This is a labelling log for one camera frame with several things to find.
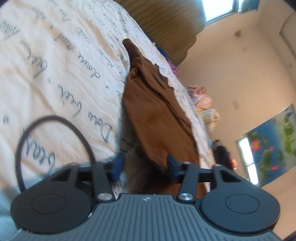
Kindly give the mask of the brown knit sweater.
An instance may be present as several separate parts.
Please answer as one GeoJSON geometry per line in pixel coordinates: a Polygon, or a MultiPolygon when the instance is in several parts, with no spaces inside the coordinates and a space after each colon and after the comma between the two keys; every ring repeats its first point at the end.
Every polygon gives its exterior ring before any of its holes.
{"type": "Polygon", "coordinates": [[[158,65],[145,58],[130,39],[122,43],[130,60],[122,98],[122,138],[135,146],[125,160],[128,189],[134,194],[177,196],[180,185],[170,178],[167,155],[199,164],[192,124],[158,65]]]}

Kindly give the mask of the pink clothes pile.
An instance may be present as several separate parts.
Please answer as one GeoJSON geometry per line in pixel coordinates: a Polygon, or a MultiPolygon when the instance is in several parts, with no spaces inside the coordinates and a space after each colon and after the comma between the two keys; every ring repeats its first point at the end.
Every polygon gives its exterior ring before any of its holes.
{"type": "Polygon", "coordinates": [[[191,97],[194,106],[200,110],[210,109],[212,99],[208,96],[208,90],[204,87],[188,86],[186,88],[189,96],[191,97]]]}

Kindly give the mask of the black fluffy item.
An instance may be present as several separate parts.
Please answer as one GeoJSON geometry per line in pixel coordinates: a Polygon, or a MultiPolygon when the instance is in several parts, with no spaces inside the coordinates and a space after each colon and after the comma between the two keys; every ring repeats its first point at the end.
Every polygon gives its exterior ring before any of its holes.
{"type": "Polygon", "coordinates": [[[216,164],[220,164],[233,171],[232,159],[230,153],[220,140],[214,140],[212,143],[212,151],[216,164]]]}

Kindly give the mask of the pale quilted blanket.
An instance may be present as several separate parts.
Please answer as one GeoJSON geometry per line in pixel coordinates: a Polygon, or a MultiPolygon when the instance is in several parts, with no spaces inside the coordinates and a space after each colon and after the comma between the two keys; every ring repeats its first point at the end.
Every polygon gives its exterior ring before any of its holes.
{"type": "Polygon", "coordinates": [[[204,124],[207,126],[215,127],[221,119],[220,114],[214,108],[207,110],[199,108],[198,113],[202,117],[204,124]]]}

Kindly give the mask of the blue floral curtain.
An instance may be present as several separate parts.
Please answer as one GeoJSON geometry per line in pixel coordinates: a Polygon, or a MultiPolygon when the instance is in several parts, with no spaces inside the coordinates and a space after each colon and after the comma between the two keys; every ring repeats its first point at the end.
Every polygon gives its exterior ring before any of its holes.
{"type": "Polygon", "coordinates": [[[246,133],[258,185],[264,186],[295,167],[295,107],[246,133]]]}

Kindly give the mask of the white script-print bedspread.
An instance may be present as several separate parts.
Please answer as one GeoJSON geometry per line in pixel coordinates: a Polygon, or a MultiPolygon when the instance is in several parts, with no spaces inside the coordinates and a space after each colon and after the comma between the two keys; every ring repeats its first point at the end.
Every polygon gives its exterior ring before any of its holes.
{"type": "Polygon", "coordinates": [[[201,116],[168,61],[115,1],[7,1],[1,7],[1,240],[17,229],[10,215],[20,190],[15,156],[24,130],[58,115],[77,127],[97,161],[139,152],[122,121],[121,97],[130,69],[124,39],[158,65],[192,124],[202,168],[213,156],[201,116]]]}

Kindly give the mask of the olive green padded headboard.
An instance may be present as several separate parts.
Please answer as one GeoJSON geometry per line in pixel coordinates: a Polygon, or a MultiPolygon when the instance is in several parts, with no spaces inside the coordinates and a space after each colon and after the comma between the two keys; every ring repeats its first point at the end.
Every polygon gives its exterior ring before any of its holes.
{"type": "Polygon", "coordinates": [[[202,1],[117,1],[168,56],[179,66],[206,25],[202,1]]]}

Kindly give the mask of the bright window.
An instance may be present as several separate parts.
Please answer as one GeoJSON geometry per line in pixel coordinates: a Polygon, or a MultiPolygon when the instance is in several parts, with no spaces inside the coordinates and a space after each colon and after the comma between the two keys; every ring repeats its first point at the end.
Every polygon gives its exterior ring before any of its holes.
{"type": "Polygon", "coordinates": [[[243,5],[243,1],[241,0],[203,0],[202,3],[206,16],[206,24],[239,13],[243,5]]]}

